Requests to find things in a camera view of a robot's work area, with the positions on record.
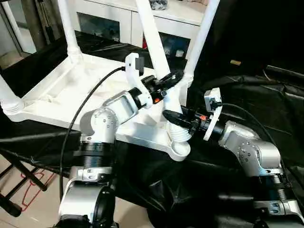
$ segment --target black cylindrical joint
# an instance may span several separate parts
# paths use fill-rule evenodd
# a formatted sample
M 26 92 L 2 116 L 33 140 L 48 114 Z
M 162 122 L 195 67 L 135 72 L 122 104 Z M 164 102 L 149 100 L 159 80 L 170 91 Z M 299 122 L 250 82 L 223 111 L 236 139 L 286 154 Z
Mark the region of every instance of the black cylindrical joint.
M 211 119 L 207 118 L 206 120 L 202 120 L 201 124 L 200 124 L 200 130 L 203 132 L 206 132 L 207 129 L 209 128 Z M 215 124 L 212 134 L 211 134 L 211 139 L 214 140 L 219 140 L 220 137 L 222 136 L 222 133 L 224 131 L 225 127 L 219 123 L 219 121 L 217 121 L 217 123 Z
M 252 177 L 251 186 L 256 201 L 295 199 L 291 184 L 281 174 Z
M 131 90 L 129 91 L 129 94 L 131 94 L 133 100 L 135 101 L 135 104 L 136 104 L 137 108 L 138 108 L 138 109 L 141 109 L 143 106 L 141 105 L 141 102 L 140 102 L 140 100 L 138 99 L 138 96 L 139 96 L 140 94 L 142 94 L 141 91 L 140 91 L 138 88 L 135 87 L 135 88 L 133 88 L 133 89 L 131 89 Z
M 82 142 L 74 152 L 76 165 L 84 167 L 111 167 L 114 162 L 112 143 Z

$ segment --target screw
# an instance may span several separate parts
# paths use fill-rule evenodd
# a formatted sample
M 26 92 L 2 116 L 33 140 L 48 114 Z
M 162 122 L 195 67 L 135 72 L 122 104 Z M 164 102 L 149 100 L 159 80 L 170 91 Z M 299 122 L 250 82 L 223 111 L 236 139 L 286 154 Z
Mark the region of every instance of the screw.
M 166 91 L 161 91 L 161 95 L 162 95 L 162 97 L 165 97 L 167 95 L 167 92 Z

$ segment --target black tablecloth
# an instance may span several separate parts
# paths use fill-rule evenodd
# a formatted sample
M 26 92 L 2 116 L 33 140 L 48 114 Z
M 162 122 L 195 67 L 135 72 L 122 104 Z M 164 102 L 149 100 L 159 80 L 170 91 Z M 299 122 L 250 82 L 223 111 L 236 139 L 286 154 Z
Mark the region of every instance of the black tablecloth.
M 84 53 L 124 61 L 131 52 L 145 57 L 152 67 L 147 50 L 114 41 L 77 33 Z M 3 72 L 16 95 L 22 97 L 66 58 L 64 39 L 29 56 Z M 169 59 L 171 68 L 183 69 L 185 61 Z M 298 85 L 282 84 L 264 78 L 236 75 L 221 76 L 196 72 L 189 90 L 188 106 L 204 113 L 204 91 L 221 88 L 225 102 L 237 104 L 251 113 L 270 131 L 288 167 L 294 190 L 304 202 L 304 90 Z M 221 121 L 234 120 L 265 134 L 248 116 L 234 109 L 223 109 Z M 11 122 L 0 113 L 0 150 L 23 161 L 58 172 L 60 148 L 66 129 L 34 121 Z M 79 145 L 79 132 L 73 131 L 65 153 L 65 175 Z M 202 141 L 201 135 L 190 140 L 191 153 L 183 162 L 148 148 L 117 142 L 117 196 L 149 210 L 157 227 L 252 227 L 251 193 L 248 179 L 232 153 L 215 142 Z M 223 196 L 238 199 L 223 200 Z

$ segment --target wall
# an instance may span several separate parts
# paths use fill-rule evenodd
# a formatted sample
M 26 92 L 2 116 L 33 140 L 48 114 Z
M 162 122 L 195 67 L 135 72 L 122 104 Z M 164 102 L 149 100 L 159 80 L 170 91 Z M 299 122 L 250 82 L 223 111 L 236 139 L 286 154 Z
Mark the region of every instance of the wall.
M 0 57 L 11 51 L 17 51 L 9 31 L 0 16 Z
M 13 12 L 17 24 L 22 24 L 23 26 L 26 26 L 27 22 L 23 13 L 21 0 L 11 0 L 9 1 L 9 6 L 11 8 L 11 11 Z

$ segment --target white tube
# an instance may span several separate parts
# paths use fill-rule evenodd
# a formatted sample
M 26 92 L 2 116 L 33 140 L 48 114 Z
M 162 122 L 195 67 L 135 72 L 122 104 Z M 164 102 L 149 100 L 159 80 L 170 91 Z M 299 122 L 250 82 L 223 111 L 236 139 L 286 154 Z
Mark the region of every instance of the white tube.
M 82 59 L 82 53 L 77 44 L 75 31 L 73 29 L 70 14 L 68 11 L 67 1 L 58 0 L 58 7 L 67 41 L 67 54 L 71 58 L 72 62 L 75 63 Z
M 11 27 L 14 30 L 14 33 L 15 33 L 15 35 L 17 37 L 17 40 L 18 40 L 18 42 L 19 42 L 22 50 L 26 52 L 27 51 L 27 46 L 26 46 L 26 44 L 24 42 L 24 39 L 23 39 L 23 37 L 21 35 L 20 29 L 19 29 L 19 27 L 18 27 L 18 25 L 16 23 L 16 20 L 15 20 L 15 17 L 13 15 L 13 12 L 11 11 L 9 2 L 8 1 L 2 2 L 2 6 L 3 6 L 3 9 L 5 11 L 6 16 L 9 19 L 10 25 L 11 25 Z
M 156 77 L 161 79 L 170 73 L 170 68 L 154 21 L 149 0 L 136 0 L 136 5 Z
M 0 105 L 4 114 L 13 115 L 24 108 L 24 103 L 0 75 Z
M 206 8 L 204 17 L 200 24 L 200 30 L 196 37 L 193 49 L 190 53 L 189 60 L 184 70 L 183 80 L 188 82 L 188 87 L 191 86 L 194 78 L 194 70 L 198 63 L 201 51 L 204 47 L 207 35 L 209 33 L 213 18 L 219 6 L 220 0 L 210 0 Z
M 147 41 L 153 68 L 158 79 L 170 73 L 165 52 L 162 47 L 160 35 L 158 33 L 149 0 L 136 0 L 137 10 L 142 22 L 143 33 Z M 164 98 L 164 109 L 182 113 L 178 93 L 175 88 L 167 91 Z M 169 135 L 172 139 L 171 147 L 175 153 L 185 155 L 190 153 L 190 146 L 187 140 L 191 138 L 188 130 L 169 123 Z

